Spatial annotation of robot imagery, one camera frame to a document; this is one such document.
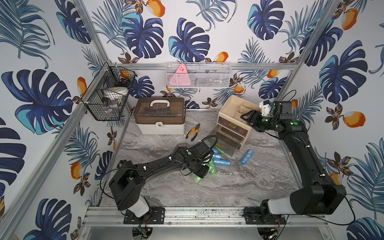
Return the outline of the beige drawer organizer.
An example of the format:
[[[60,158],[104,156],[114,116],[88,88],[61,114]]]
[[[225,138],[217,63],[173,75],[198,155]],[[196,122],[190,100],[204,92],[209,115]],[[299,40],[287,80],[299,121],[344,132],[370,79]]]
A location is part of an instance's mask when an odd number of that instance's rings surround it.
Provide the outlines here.
[[[231,96],[218,114],[217,126],[224,127],[244,138],[241,149],[253,131],[252,127],[241,119],[241,115],[251,110],[260,111],[261,109],[258,105],[247,100]]]

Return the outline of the green roll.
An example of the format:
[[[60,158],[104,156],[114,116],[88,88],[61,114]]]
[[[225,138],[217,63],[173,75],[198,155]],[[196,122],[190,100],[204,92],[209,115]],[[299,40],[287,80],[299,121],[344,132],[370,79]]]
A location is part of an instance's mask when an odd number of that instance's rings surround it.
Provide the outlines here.
[[[216,175],[217,174],[217,170],[216,170],[216,167],[215,167],[215,164],[214,164],[214,161],[213,160],[210,160],[207,165],[209,166],[209,173],[210,175]]]
[[[223,146],[222,146],[222,145],[220,145],[220,144],[216,144],[216,145],[215,145],[215,149],[217,149],[218,153],[220,153],[220,154],[224,154]]]
[[[202,181],[202,178],[200,178],[200,177],[197,176],[197,175],[193,175],[193,177],[194,177],[194,179],[195,179],[195,181],[196,181],[197,183],[200,183],[200,182]]]

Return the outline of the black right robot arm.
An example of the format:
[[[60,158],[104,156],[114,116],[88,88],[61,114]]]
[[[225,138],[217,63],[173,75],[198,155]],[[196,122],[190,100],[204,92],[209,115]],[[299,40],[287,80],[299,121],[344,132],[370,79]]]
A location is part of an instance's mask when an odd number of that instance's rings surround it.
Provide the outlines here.
[[[275,131],[292,154],[302,180],[302,188],[289,197],[264,200],[261,220],[279,215],[331,215],[346,198],[346,189],[337,185],[322,166],[312,147],[305,124],[294,120],[292,103],[262,103],[260,111],[251,110],[241,119],[259,133]]]

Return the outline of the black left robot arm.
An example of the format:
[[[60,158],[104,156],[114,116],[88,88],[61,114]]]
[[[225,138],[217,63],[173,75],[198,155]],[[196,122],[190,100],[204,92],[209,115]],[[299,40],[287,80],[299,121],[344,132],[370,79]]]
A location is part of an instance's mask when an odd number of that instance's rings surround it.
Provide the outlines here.
[[[111,194],[119,211],[126,211],[131,219],[144,224],[152,219],[153,210],[141,195],[143,186],[154,178],[171,172],[183,172],[184,176],[195,174],[204,178],[209,172],[208,163],[213,159],[213,146],[199,142],[191,147],[176,147],[174,151],[158,160],[134,165],[132,161],[122,161],[109,182]]]

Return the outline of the clear bottom drawer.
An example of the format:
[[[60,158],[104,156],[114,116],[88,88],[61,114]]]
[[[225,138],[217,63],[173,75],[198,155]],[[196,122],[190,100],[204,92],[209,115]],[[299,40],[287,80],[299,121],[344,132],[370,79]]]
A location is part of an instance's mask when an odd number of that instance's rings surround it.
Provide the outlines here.
[[[236,151],[239,151],[242,147],[244,138],[231,132],[230,130],[217,126],[210,132],[210,135],[216,135],[218,142],[223,146],[224,154],[232,157]]]

